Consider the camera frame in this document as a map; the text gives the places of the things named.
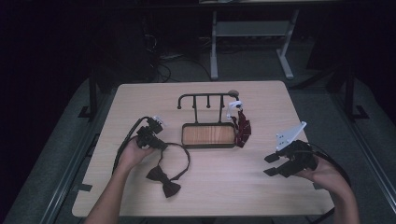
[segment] robotic hand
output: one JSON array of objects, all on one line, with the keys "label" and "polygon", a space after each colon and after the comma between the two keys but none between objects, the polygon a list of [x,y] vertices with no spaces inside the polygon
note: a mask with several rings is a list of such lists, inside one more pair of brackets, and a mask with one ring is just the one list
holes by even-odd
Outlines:
[{"label": "robotic hand", "polygon": [[306,168],[315,170],[318,166],[314,158],[312,147],[301,140],[293,141],[288,146],[265,157],[265,160],[268,163],[271,163],[278,161],[280,157],[286,157],[289,161],[283,163],[277,168],[273,167],[265,170],[264,172],[267,175],[273,176],[280,174],[285,177],[289,177],[290,175],[294,175]]}]

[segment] rectangular tray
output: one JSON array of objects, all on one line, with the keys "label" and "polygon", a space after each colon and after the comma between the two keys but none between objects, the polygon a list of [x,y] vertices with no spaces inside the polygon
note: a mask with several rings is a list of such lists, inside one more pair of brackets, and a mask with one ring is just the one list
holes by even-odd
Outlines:
[{"label": "rectangular tray", "polygon": [[234,126],[225,123],[185,123],[181,143],[185,148],[227,148],[235,146]]}]

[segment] black strap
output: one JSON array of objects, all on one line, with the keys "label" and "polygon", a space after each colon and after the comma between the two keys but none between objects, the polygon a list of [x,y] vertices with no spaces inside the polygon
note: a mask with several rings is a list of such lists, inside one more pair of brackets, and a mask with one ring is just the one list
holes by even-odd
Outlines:
[{"label": "black strap", "polygon": [[178,191],[180,190],[181,186],[179,184],[173,183],[172,180],[178,180],[182,175],[184,175],[190,167],[190,161],[191,161],[191,157],[190,157],[190,152],[184,148],[182,145],[180,144],[176,144],[176,143],[166,143],[166,145],[168,146],[179,146],[181,148],[183,148],[184,152],[187,155],[187,159],[188,159],[188,164],[187,167],[180,172],[180,174],[174,176],[173,178],[169,179],[167,174],[163,171],[163,169],[160,166],[161,161],[163,160],[163,151],[164,149],[161,150],[161,157],[158,160],[158,164],[156,167],[152,168],[146,178],[150,179],[150,180],[154,180],[154,181],[160,181],[161,183],[163,183],[163,193],[165,194],[166,198],[172,197],[175,194],[178,193]]}]

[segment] dark background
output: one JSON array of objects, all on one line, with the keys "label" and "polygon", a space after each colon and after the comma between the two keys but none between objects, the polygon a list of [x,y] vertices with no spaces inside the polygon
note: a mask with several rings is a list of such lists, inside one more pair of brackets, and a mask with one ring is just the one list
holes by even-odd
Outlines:
[{"label": "dark background", "polygon": [[[210,36],[210,11],[157,11],[151,15],[85,8],[99,7],[100,2],[86,1],[85,6],[73,1],[0,3],[0,220],[7,215],[82,81],[95,74],[102,91],[124,82],[150,82],[154,70],[149,66],[153,59],[145,51],[145,27],[165,45],[185,50],[199,35]],[[113,4],[122,6],[125,1]],[[357,77],[371,88],[396,123],[394,9],[388,1],[306,8],[301,11],[293,38],[313,36],[317,40],[311,68],[353,63]],[[147,15],[150,19],[143,25],[142,18]],[[131,50],[121,54],[120,48]]]}]

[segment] tabletop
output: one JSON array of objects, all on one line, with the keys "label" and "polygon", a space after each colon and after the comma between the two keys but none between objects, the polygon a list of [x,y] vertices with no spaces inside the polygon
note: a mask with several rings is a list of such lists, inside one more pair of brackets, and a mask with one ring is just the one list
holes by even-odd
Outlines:
[{"label": "tabletop", "polygon": [[[136,121],[145,116],[159,116],[164,121],[157,137],[164,142],[181,142],[182,125],[194,122],[192,99],[185,98],[181,109],[177,99],[186,93],[220,93],[236,90],[250,120],[252,135],[244,147],[189,149],[191,166],[179,180],[181,190],[165,198],[162,184],[146,178],[157,165],[160,151],[146,157],[130,173],[121,203],[121,216],[136,217],[224,217],[320,215],[333,207],[325,189],[315,189],[306,179],[281,175],[267,176],[263,170],[277,167],[264,157],[276,150],[276,133],[300,124],[289,93],[280,81],[194,82],[162,84],[124,84],[118,88],[113,104],[98,139],[73,214],[85,217],[105,189],[111,177],[117,150]],[[197,98],[199,122],[219,120],[219,99]],[[224,104],[234,98],[224,97]],[[226,113],[222,120],[227,121]],[[304,132],[298,139],[307,140]],[[169,147],[164,152],[162,168],[169,177],[187,165],[181,148]]]}]

